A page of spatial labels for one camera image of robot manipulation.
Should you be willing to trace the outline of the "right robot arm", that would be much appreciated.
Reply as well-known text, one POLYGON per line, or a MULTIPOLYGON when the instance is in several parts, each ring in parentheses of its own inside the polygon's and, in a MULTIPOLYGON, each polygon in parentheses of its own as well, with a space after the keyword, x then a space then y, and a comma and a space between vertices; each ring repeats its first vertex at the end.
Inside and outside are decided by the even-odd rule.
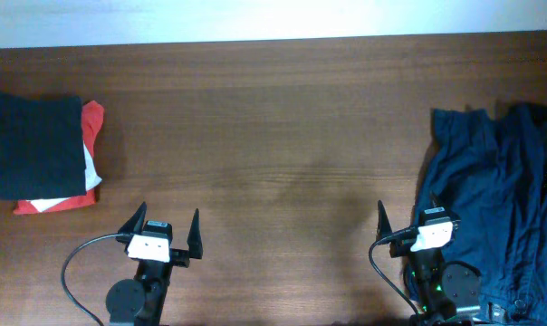
POLYGON ((478 296, 481 273, 461 261, 446 261, 442 249, 451 244, 461 222, 460 217, 432 198, 432 207, 419 214, 419 220, 394 231, 382 202, 378 202, 376 241, 369 249, 369 261, 377 274, 411 307, 410 325, 476 325, 481 311, 478 296), (405 285, 415 290, 412 302, 377 266, 373 251, 389 246, 392 258, 408 260, 405 285))

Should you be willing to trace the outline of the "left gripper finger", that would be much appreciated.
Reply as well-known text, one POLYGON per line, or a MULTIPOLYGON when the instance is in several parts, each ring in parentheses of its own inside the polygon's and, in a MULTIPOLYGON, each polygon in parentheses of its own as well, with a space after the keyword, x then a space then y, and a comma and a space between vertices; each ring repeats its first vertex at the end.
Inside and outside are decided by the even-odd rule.
POLYGON ((119 229, 121 235, 139 235, 145 222, 147 204, 142 202, 133 216, 119 229))
POLYGON ((191 226, 187 236, 188 254, 190 259, 201 260, 204 249, 200 233, 200 214, 196 209, 192 218, 191 226))

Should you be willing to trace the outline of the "dark blue shorts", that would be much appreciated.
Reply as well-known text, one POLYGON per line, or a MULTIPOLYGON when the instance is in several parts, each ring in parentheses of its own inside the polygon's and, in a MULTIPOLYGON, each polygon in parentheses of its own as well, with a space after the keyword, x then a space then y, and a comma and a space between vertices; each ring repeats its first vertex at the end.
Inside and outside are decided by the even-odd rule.
POLYGON ((438 146, 415 209, 436 194, 460 225, 444 248, 482 274, 481 320, 547 325, 547 106, 434 110, 438 146))

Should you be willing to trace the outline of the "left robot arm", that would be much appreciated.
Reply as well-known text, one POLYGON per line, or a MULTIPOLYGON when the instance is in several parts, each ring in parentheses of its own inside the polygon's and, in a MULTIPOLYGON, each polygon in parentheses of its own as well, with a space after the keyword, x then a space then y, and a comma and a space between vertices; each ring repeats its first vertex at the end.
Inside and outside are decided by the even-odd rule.
POLYGON ((141 204, 119 229, 115 240, 125 245, 125 254, 138 263, 135 275, 116 282, 105 304, 109 324, 158 326, 175 267, 188 268, 191 260, 203 257, 200 216, 196 210, 187 236, 187 250, 171 246, 172 225, 148 220, 147 205, 141 204))

